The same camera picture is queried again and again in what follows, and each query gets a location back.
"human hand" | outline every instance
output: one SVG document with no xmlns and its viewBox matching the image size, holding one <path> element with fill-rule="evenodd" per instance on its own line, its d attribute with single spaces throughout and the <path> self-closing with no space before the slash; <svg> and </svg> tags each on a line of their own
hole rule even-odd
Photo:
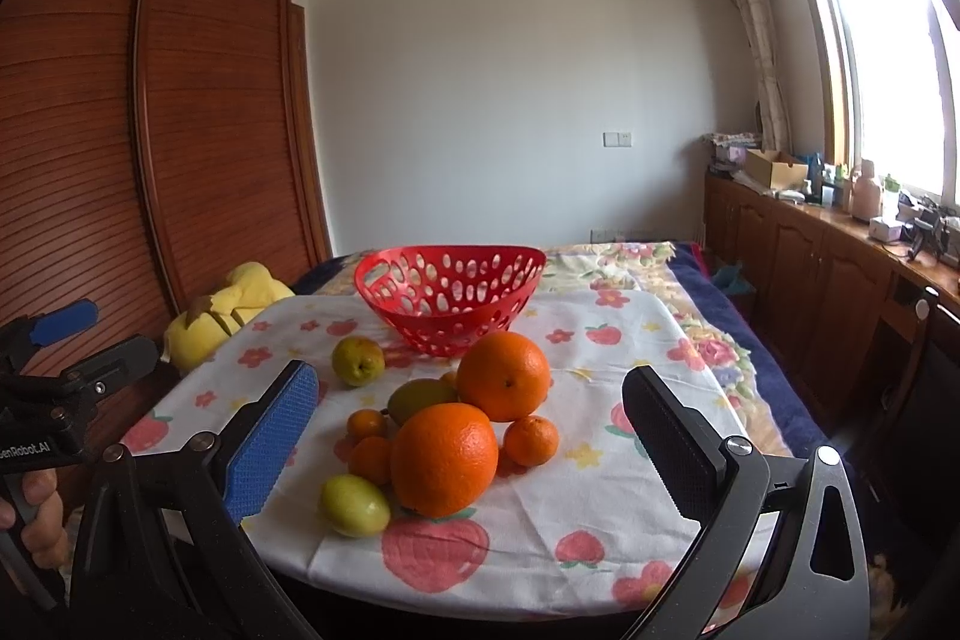
<svg viewBox="0 0 960 640">
<path fill-rule="evenodd" d="M 37 517 L 23 528 L 20 539 L 37 567 L 53 570 L 66 562 L 67 538 L 64 530 L 64 502 L 56 493 L 56 470 L 27 472 L 23 476 L 23 496 L 37 507 Z M 11 528 L 16 516 L 13 508 L 0 500 L 0 531 Z"/>
</svg>

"white tablecloth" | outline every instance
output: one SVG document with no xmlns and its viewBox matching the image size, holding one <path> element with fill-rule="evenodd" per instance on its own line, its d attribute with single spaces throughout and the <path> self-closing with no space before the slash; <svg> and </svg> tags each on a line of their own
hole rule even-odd
<svg viewBox="0 0 960 640">
<path fill-rule="evenodd" d="M 666 307 L 648 293 L 538 293 L 512 330 L 534 339 L 550 360 L 554 386 L 538 413 L 559 428 L 559 453 L 525 474 L 498 475 L 472 507 L 440 522 L 397 508 L 383 535 L 347 539 L 318 517 L 320 486 L 346 471 L 347 417 L 384 408 L 405 381 L 448 369 L 444 360 L 413 354 L 356 296 L 297 296 L 270 307 L 124 442 L 134 453 L 157 453 L 181 447 L 194 432 L 219 432 L 289 360 L 306 360 L 317 368 L 322 399 L 265 509 L 243 522 L 268 565 L 332 592 L 437 615 L 517 620 L 639 608 L 698 525 L 680 517 L 627 423 L 624 375 L 649 363 L 723 437 L 743 434 L 741 424 Z M 349 389 L 330 369 L 346 333 L 385 348 L 388 369 L 365 389 Z M 506 424 L 494 427 L 501 435 Z M 746 596 L 772 525 L 761 519 L 719 619 Z"/>
</svg>

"yellow plush toy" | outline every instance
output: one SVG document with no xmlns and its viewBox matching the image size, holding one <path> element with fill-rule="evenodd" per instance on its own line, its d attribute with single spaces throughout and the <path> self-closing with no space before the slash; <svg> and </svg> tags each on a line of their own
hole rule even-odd
<svg viewBox="0 0 960 640">
<path fill-rule="evenodd" d="M 186 375 L 261 311 L 293 295 L 262 263 L 241 263 L 227 275 L 225 287 L 195 299 L 176 316 L 163 335 L 164 355 Z"/>
</svg>

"red plastic basket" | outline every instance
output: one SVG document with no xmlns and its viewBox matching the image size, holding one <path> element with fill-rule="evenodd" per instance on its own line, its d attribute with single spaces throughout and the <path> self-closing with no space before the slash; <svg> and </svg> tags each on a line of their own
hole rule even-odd
<svg viewBox="0 0 960 640">
<path fill-rule="evenodd" d="M 410 345 L 450 357 L 466 352 L 485 333 L 509 328 L 545 264 L 535 247 L 394 247 L 366 256 L 353 282 Z"/>
</svg>

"orange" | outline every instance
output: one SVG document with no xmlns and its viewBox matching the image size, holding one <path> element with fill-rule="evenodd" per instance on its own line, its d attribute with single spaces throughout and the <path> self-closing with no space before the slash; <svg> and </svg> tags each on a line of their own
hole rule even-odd
<svg viewBox="0 0 960 640">
<path fill-rule="evenodd" d="M 533 413 L 550 390 L 550 365 L 531 339 L 518 333 L 484 335 L 457 369 L 460 399 L 491 421 L 515 421 Z"/>
<path fill-rule="evenodd" d="M 522 467 L 550 461 L 560 445 L 560 433 L 546 418 L 527 415 L 514 421 L 503 434 L 503 452 Z"/>
<path fill-rule="evenodd" d="M 386 437 L 387 419 L 379 410 L 357 410 L 347 418 L 347 434 L 354 439 Z"/>
<path fill-rule="evenodd" d="M 390 482 L 390 440 L 385 437 L 364 437 L 350 451 L 347 472 L 366 477 L 373 485 Z"/>
<path fill-rule="evenodd" d="M 491 485 L 497 455 L 483 410 L 462 402 L 424 408 L 394 440 L 390 472 L 397 499 L 427 518 L 459 512 Z"/>
</svg>

